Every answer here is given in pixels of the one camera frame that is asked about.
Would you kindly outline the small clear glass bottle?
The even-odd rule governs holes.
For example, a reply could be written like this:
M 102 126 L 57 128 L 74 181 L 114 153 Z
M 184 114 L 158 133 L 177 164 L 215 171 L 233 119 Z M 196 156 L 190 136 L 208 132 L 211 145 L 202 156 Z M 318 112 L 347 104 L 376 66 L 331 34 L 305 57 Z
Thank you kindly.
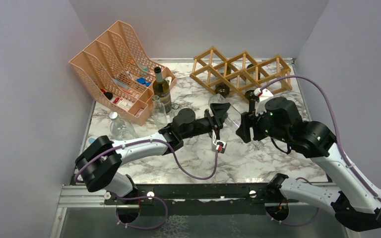
M 153 110 L 152 117 L 158 129 L 162 129 L 168 124 L 167 115 L 164 104 L 160 101 L 159 96 L 152 97 Z

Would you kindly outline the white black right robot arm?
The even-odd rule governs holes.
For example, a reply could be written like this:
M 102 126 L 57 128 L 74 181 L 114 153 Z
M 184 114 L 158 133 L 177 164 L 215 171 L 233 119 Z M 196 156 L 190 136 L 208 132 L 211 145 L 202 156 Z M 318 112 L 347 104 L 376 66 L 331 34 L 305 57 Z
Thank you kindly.
M 263 113 L 254 109 L 241 114 L 236 134 L 245 142 L 270 138 L 286 143 L 288 152 L 302 154 L 321 167 L 338 186 L 337 191 L 299 182 L 276 174 L 266 195 L 274 202 L 298 200 L 332 214 L 343 226 L 363 232 L 381 228 L 381 189 L 339 151 L 335 134 L 323 123 L 304 121 L 293 101 L 276 97 L 265 103 Z

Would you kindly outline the tall clear glass bottle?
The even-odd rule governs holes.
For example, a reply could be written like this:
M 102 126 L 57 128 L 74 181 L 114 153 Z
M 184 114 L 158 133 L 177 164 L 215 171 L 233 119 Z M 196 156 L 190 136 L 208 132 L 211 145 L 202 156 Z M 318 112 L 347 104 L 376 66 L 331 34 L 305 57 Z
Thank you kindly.
M 215 94 L 208 99 L 208 105 L 229 103 L 230 107 L 226 112 L 225 127 L 229 134 L 236 137 L 236 130 L 241 125 L 241 113 L 221 94 Z

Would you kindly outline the dark labelled wine bottle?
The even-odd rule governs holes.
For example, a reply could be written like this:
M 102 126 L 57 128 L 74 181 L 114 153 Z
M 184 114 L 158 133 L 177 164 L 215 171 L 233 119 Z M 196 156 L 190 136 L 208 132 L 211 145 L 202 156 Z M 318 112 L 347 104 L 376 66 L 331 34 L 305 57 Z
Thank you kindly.
M 224 75 L 224 67 L 218 69 L 218 72 L 221 74 L 221 75 Z M 231 69 L 227 66 L 226 68 L 226 75 L 227 74 L 230 74 L 231 73 Z M 215 94 L 220 94 L 221 96 L 223 96 L 224 98 L 227 98 L 230 94 L 230 87 L 227 86 L 225 83 L 219 83 L 215 86 L 215 90 L 214 90 Z

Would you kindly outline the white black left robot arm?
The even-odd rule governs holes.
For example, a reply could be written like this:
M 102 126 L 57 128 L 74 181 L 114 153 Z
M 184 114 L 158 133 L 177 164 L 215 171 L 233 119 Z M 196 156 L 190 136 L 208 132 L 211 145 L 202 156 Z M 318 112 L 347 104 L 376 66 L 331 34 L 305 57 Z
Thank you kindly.
M 220 140 L 220 130 L 230 106 L 230 103 L 210 104 L 200 119 L 192 109 L 181 109 L 171 123 L 147 137 L 111 141 L 107 136 L 100 136 L 75 160 L 78 172 L 74 180 L 84 183 L 89 192 L 106 189 L 117 193 L 123 203 L 131 203 L 136 190 L 128 175 L 118 173 L 120 166 L 151 156 L 172 154 L 176 159 L 175 152 L 183 147 L 184 139 L 203 134 L 211 138 L 214 167 L 217 167 L 218 155 L 226 149 L 226 142 Z

